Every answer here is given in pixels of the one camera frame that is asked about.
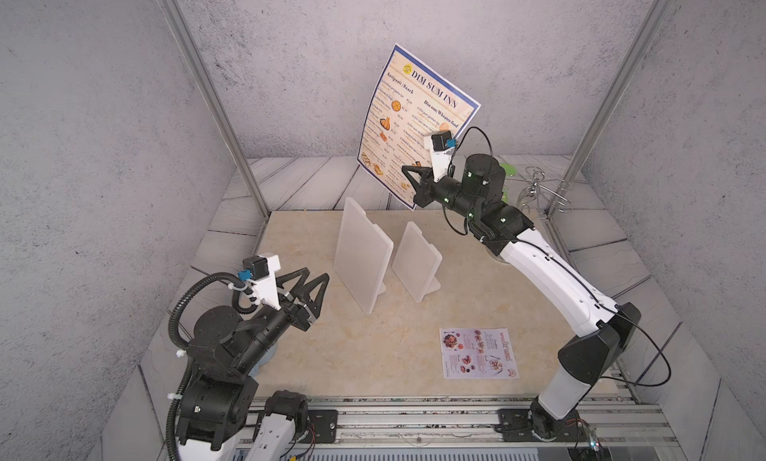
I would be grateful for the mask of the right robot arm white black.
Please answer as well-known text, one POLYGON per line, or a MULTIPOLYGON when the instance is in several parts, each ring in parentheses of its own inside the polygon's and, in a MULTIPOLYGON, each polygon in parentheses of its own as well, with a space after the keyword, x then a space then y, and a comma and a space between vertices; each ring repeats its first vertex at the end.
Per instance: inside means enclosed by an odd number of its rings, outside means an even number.
POLYGON ((461 179, 436 166, 405 166, 402 173, 416 206, 438 203, 462 216, 467 232, 531 281, 573 330, 558 352, 556 373, 528 414, 536 439, 556 440, 578 420, 580 401, 626 351, 642 314, 600 292, 555 253, 527 215, 503 201, 506 172, 493 156, 470 156, 461 179))

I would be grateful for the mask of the Dim Sum Inn blue-bordered menu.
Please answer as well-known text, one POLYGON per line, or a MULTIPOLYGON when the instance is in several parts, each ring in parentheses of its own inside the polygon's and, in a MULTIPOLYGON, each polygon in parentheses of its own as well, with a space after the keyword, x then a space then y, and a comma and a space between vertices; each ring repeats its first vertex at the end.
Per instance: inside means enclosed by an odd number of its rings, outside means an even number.
POLYGON ((357 162, 407 209, 415 189, 404 166, 430 167, 426 139, 449 131, 461 135, 481 103, 399 44, 393 47, 371 97, 357 162))

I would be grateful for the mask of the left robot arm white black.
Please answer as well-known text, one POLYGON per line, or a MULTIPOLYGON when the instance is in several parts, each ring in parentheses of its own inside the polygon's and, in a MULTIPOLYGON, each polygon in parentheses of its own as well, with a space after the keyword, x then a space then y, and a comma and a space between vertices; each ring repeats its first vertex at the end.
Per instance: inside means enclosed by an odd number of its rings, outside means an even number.
POLYGON ((290 327, 308 331, 320 318, 330 277, 315 279, 302 268, 275 279, 276 307, 253 310, 251 319, 239 297, 253 293, 240 277, 213 273, 192 285, 177 301, 168 321, 171 342, 187 358, 179 387, 170 396, 165 447, 171 460, 180 460, 181 446, 191 441, 219 452, 247 421, 259 384, 253 370, 290 327), (225 283, 233 294, 229 305, 206 311, 184 339, 181 318, 191 301, 205 288, 225 283))

